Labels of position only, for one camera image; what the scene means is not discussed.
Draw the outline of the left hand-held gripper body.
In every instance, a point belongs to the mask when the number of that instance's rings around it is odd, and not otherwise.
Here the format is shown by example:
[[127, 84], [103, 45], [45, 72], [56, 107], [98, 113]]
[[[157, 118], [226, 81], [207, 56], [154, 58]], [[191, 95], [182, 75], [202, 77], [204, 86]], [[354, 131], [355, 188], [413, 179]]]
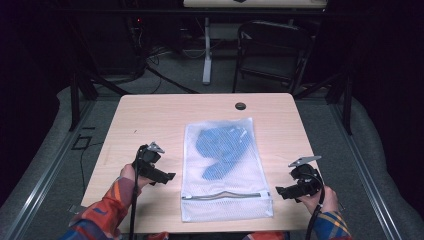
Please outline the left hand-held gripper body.
[[161, 158], [164, 150], [156, 143], [141, 145], [137, 151], [132, 167], [135, 172], [146, 178], [162, 178], [165, 173], [155, 168], [155, 163]]

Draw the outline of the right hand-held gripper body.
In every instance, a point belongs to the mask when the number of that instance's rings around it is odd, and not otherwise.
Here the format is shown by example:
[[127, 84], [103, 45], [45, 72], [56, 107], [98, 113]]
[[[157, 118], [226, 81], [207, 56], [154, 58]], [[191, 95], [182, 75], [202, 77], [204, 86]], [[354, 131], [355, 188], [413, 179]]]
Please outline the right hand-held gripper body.
[[289, 167], [293, 167], [290, 175], [297, 184], [288, 188], [289, 198], [298, 198], [305, 195], [313, 196], [323, 187], [322, 178], [317, 169], [310, 165], [310, 162], [320, 159], [320, 156], [300, 157]]

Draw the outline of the white mesh laundry bag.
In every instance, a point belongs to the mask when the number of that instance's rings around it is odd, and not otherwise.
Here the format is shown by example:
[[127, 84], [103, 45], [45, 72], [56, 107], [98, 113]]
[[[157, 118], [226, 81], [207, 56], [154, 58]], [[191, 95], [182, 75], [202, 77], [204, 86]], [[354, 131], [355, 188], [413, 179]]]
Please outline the white mesh laundry bag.
[[[206, 180], [204, 170], [215, 162], [202, 157], [196, 141], [202, 130], [239, 126], [248, 130], [251, 144], [235, 168], [224, 178]], [[181, 188], [181, 218], [184, 222], [238, 221], [268, 218], [273, 200], [259, 157], [253, 120], [203, 121], [186, 126]]]

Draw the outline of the blue cloth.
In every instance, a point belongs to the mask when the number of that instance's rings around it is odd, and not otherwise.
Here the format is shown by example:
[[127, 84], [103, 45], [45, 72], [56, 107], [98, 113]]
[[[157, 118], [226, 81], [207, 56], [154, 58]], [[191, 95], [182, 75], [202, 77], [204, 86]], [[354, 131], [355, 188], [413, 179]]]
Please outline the blue cloth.
[[251, 144], [248, 130], [239, 126], [225, 126], [202, 130], [196, 141], [196, 149], [204, 158], [214, 159], [202, 178], [224, 178], [238, 164]]

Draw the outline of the person's left hand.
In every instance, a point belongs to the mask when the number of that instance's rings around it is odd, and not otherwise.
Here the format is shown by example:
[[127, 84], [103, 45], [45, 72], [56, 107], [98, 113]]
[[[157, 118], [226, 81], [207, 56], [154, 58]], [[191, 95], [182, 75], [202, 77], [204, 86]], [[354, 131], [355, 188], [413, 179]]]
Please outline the person's left hand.
[[135, 173], [134, 168], [131, 164], [126, 164], [120, 172], [120, 176], [130, 179], [132, 181], [137, 181], [138, 187], [142, 189], [144, 186], [151, 183], [151, 180], [145, 177], [142, 177]]

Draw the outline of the person's right hand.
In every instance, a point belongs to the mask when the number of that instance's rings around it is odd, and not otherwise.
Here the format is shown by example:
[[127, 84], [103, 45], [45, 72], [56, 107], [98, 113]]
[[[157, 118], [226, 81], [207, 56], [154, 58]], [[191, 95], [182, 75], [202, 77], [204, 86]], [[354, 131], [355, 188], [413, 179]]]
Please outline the person's right hand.
[[[321, 212], [326, 213], [338, 211], [339, 204], [336, 192], [328, 186], [324, 186], [322, 191], [324, 192], [324, 200], [322, 201]], [[320, 202], [320, 193], [317, 193], [313, 196], [301, 196], [298, 198], [298, 200], [306, 206], [311, 214], [313, 214], [315, 208]]]

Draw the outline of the white table leg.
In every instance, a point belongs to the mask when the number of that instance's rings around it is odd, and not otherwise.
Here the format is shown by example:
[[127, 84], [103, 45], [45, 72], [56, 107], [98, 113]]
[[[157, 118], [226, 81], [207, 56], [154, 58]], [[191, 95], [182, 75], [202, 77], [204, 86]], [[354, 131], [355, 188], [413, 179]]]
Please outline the white table leg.
[[212, 58], [211, 58], [211, 41], [210, 41], [210, 22], [206, 18], [204, 22], [204, 38], [205, 38], [205, 60], [203, 68], [203, 78], [202, 83], [204, 85], [209, 85], [211, 83], [211, 68], [212, 68]]

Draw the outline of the black folding chair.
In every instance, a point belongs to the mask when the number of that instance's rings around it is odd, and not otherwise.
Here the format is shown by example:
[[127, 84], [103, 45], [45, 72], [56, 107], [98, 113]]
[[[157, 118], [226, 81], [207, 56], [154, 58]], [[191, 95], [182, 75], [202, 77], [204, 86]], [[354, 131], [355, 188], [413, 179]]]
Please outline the black folding chair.
[[289, 24], [253, 20], [237, 31], [237, 59], [232, 91], [238, 76], [252, 75], [280, 82], [293, 93], [313, 47], [308, 31]]

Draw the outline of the black metal frame post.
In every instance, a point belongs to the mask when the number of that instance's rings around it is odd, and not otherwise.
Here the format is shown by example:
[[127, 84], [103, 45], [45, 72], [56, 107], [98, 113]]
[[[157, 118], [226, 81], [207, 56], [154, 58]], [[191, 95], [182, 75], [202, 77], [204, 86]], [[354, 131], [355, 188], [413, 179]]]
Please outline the black metal frame post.
[[80, 121], [80, 103], [78, 76], [74, 73], [70, 79], [70, 97], [71, 97], [71, 125], [69, 130], [73, 131]]

